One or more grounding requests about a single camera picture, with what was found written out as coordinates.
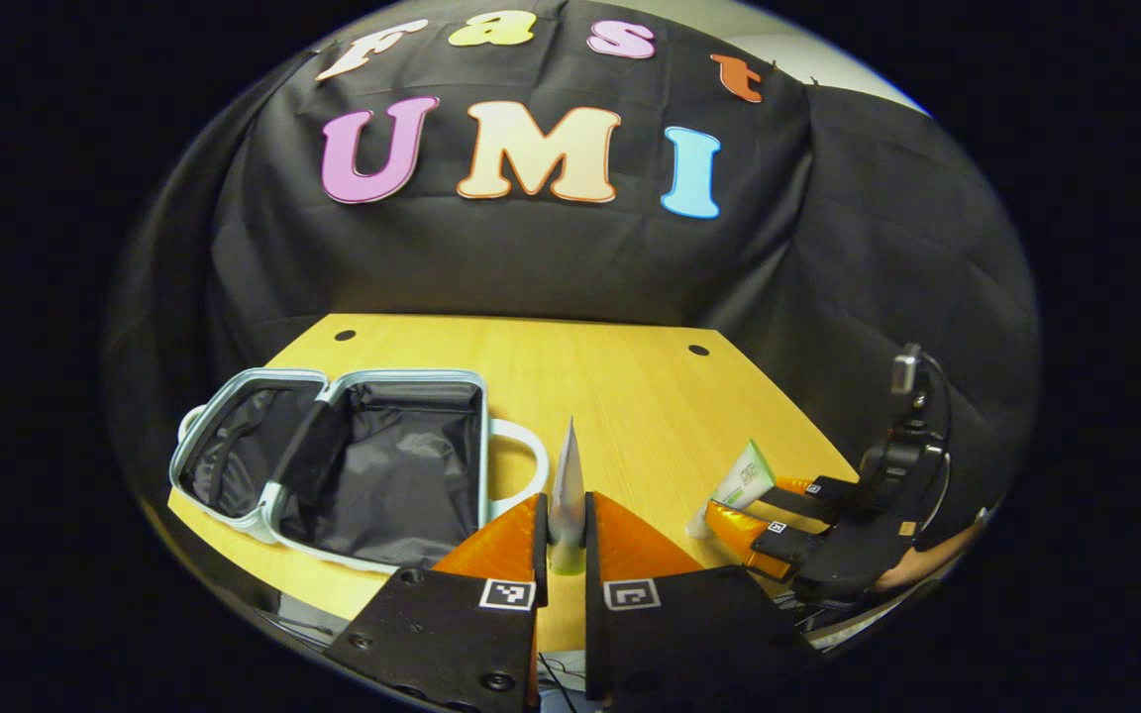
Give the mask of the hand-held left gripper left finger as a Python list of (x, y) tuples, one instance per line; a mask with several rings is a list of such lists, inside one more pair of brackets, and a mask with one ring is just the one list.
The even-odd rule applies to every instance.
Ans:
[(547, 513), (543, 493), (526, 497), (439, 564), (402, 567), (323, 655), (435, 712), (533, 708)]

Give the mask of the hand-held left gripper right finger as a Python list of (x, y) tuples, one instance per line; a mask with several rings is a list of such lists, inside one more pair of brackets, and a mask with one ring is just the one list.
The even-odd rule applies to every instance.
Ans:
[(705, 567), (585, 501), (585, 694), (610, 712), (762, 712), (822, 661), (741, 565)]

